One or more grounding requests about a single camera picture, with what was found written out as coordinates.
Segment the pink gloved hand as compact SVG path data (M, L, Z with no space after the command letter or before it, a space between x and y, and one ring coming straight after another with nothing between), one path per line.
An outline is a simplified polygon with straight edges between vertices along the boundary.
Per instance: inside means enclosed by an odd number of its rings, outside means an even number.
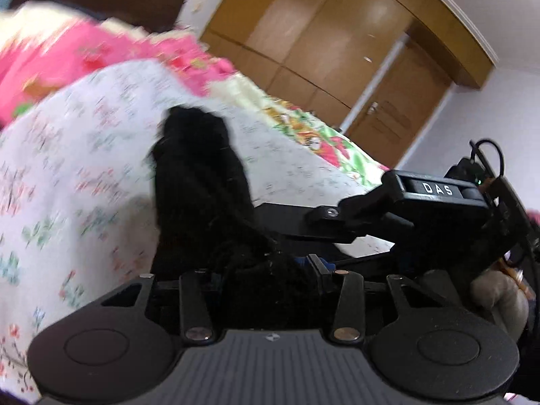
M493 316L495 325L517 342L529 316L529 303L516 281L500 271L487 270L470 284L474 300Z

